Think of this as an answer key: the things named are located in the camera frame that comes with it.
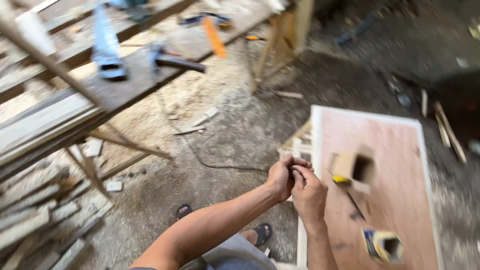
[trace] lumber stack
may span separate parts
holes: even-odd
[[[0,270],[67,269],[88,243],[82,236],[112,207],[90,181],[41,161],[0,184]],[[45,258],[50,241],[59,241]]]
[[[71,95],[0,128],[0,165],[99,114],[81,94]]]

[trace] sandal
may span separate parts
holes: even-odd
[[[185,210],[184,212],[180,213],[180,209],[184,208],[184,207],[188,207],[187,210]],[[192,208],[190,207],[189,204],[187,203],[184,203],[182,205],[180,205],[177,209],[177,218],[179,220],[181,220],[182,218],[184,218],[186,215],[192,213]]]
[[[268,227],[268,235],[265,234],[265,226]],[[264,244],[268,239],[270,239],[273,233],[272,226],[269,223],[262,223],[253,230],[258,234],[257,243],[255,246]]]

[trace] hammer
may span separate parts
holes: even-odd
[[[205,65],[168,56],[167,52],[165,51],[165,46],[163,44],[155,45],[151,53],[155,72],[158,72],[160,66],[171,66],[205,73]]]

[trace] plywood sheet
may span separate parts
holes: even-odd
[[[437,260],[437,237],[429,207],[431,186],[420,123],[321,106],[312,107],[311,119],[312,161],[315,172],[329,187],[325,221],[330,242],[337,247],[334,255],[339,269],[443,269]],[[361,144],[374,149],[377,170],[370,196],[351,192],[366,222],[350,218],[354,206],[327,172],[333,153],[356,151]],[[365,250],[362,227],[397,232],[404,244],[405,264],[374,262]]]

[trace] black cable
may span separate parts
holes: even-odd
[[[160,99],[161,99],[161,102],[162,102],[162,107],[163,107],[163,112],[165,114],[165,116],[167,115],[167,107],[165,105],[165,102],[163,100],[163,94],[161,93],[161,91],[158,91],[158,94],[161,96]],[[173,128],[175,129],[177,132],[181,132],[181,130],[179,128],[177,128],[174,124],[172,124],[170,121],[167,120],[167,123]],[[195,156],[195,158],[197,159],[198,163],[202,164],[203,166],[207,167],[207,168],[211,168],[211,169],[234,169],[234,170],[242,170],[242,171],[258,171],[258,172],[266,172],[268,173],[268,169],[260,169],[260,168],[255,168],[255,167],[239,167],[239,166],[227,166],[227,165],[210,165],[210,164],[206,164],[197,154],[197,152],[193,149],[193,146],[191,145],[190,141],[185,138],[184,136],[182,136],[182,139],[185,140],[185,142],[187,143],[188,145],[188,148],[190,148],[190,151],[192,151],[193,155]]]

